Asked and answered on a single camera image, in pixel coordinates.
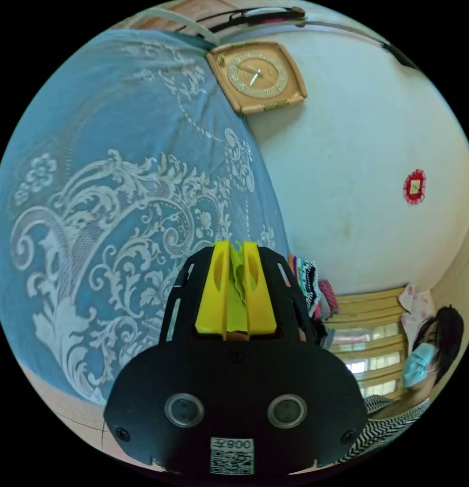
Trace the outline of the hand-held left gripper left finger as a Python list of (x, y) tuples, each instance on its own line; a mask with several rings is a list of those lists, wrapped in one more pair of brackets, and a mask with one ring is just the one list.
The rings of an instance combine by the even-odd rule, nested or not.
[(210, 263), (195, 322), (200, 335), (227, 339), (230, 242), (218, 241), (212, 247)]

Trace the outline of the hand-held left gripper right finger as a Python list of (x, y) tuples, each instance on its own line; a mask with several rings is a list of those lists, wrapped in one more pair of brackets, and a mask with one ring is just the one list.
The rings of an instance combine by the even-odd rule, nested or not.
[(277, 325), (256, 243), (243, 245), (245, 308), (248, 335), (272, 335)]

